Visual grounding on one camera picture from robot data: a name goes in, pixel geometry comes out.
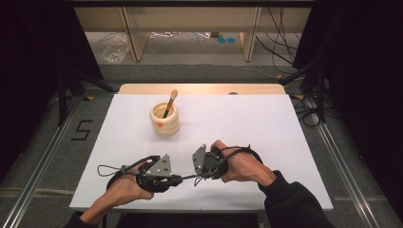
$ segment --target black sleeve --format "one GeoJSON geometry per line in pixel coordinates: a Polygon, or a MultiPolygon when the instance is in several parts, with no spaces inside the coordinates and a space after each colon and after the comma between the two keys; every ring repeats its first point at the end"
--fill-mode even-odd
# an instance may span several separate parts
{"type": "Polygon", "coordinates": [[[75,212],[68,223],[66,224],[65,228],[98,228],[98,225],[92,226],[80,220],[80,216],[82,213],[75,212]]]}
{"type": "Polygon", "coordinates": [[[317,198],[299,182],[288,183],[279,171],[267,187],[259,185],[266,195],[264,207],[272,228],[335,227],[326,219],[317,198]]]}

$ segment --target black curtain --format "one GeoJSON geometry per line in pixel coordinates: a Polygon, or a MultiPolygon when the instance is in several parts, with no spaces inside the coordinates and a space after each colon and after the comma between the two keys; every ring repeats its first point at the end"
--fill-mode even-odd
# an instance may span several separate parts
{"type": "Polygon", "coordinates": [[[102,74],[67,2],[1,1],[0,29],[1,181],[47,110],[60,70],[75,67],[96,79],[102,74]]]}
{"type": "MultiPolygon", "coordinates": [[[[403,220],[403,5],[355,0],[348,6],[322,69],[359,153],[403,220]]],[[[321,21],[329,15],[326,9],[311,13],[295,67],[312,60],[310,49],[324,37],[321,21]]]]}

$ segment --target plastic bag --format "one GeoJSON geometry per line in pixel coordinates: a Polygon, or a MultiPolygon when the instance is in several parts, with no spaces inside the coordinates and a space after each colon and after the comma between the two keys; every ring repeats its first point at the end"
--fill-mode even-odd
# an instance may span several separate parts
{"type": "Polygon", "coordinates": [[[124,61],[128,52],[129,47],[127,41],[125,40],[123,34],[119,34],[115,38],[113,38],[110,45],[105,48],[102,56],[110,63],[120,64],[124,61]]]}

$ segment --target person's right hand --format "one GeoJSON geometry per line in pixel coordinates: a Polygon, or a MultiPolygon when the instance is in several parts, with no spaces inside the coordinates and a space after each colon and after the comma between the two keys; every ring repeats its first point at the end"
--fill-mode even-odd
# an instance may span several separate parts
{"type": "MultiPolygon", "coordinates": [[[[224,157],[231,154],[237,148],[228,146],[220,140],[215,141],[211,148],[218,148],[224,157]]],[[[254,181],[263,186],[270,185],[276,175],[273,171],[256,160],[251,154],[239,152],[228,159],[228,172],[221,177],[223,182],[229,181],[254,181]]]]}

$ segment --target blue object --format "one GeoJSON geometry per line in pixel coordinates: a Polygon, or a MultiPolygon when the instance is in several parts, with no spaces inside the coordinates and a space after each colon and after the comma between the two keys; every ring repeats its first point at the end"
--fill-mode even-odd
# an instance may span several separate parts
{"type": "Polygon", "coordinates": [[[217,39],[217,41],[221,44],[226,42],[225,38],[219,38],[217,39]]]}
{"type": "Polygon", "coordinates": [[[227,42],[228,43],[235,43],[235,38],[230,37],[230,38],[227,39],[227,42]]]}

